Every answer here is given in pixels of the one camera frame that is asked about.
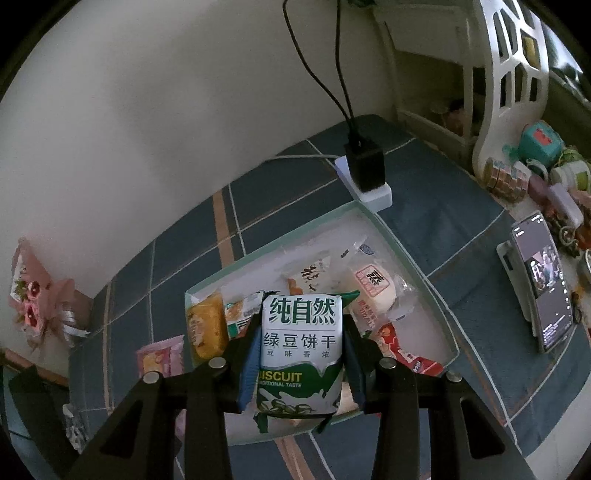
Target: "mung bean biscuit package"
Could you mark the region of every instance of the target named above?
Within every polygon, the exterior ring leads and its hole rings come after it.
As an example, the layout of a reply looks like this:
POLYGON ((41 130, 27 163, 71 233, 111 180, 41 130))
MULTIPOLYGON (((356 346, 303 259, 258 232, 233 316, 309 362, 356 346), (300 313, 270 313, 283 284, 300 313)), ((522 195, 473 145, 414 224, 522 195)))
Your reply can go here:
POLYGON ((343 379, 340 296, 270 295, 262 308, 256 403, 275 417, 337 411, 343 379))

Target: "jar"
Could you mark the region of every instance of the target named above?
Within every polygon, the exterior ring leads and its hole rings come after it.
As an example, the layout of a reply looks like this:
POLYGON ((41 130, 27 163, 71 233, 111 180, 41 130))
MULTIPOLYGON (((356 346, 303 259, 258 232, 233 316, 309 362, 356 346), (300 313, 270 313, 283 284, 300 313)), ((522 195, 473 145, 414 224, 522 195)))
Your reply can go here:
POLYGON ((561 167, 554 167, 550 171, 551 183, 561 183, 567 190, 588 191, 590 187, 589 177, 589 167, 583 160, 565 163, 561 167))

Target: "white bread package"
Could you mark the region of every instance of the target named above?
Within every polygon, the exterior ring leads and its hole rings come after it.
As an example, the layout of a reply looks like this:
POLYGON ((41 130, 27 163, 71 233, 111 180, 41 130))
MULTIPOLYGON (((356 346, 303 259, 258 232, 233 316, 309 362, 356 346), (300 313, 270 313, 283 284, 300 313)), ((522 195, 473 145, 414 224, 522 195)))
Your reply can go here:
POLYGON ((366 244, 356 249, 340 276, 341 289, 360 292, 349 309, 364 335, 404 317, 414 309, 417 301, 415 289, 400 275, 389 272, 366 244))

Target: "pink flower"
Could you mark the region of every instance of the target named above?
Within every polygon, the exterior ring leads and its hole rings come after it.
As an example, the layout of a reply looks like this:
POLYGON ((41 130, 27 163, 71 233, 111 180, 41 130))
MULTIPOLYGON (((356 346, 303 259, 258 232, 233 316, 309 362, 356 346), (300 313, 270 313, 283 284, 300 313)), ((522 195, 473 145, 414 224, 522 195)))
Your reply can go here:
POLYGON ((27 295, 30 299, 36 299, 40 291, 41 287, 39 286, 38 281, 32 281, 31 283, 29 283, 27 295))
POLYGON ((39 305, 36 301, 25 300, 22 303, 24 310, 25 323, 35 330, 39 330, 39 305))

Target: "red snack package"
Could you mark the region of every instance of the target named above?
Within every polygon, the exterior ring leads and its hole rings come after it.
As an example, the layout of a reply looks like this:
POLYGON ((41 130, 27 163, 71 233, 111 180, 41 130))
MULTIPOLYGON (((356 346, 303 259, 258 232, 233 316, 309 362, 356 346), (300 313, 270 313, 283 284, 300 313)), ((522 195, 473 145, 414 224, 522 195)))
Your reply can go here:
POLYGON ((373 333, 370 338, 378 344, 379 349, 384 356, 394 357, 397 362, 406 365, 415 373, 436 377, 443 372, 441 364, 402 350, 398 342, 396 329, 391 323, 383 325, 376 333, 373 333))

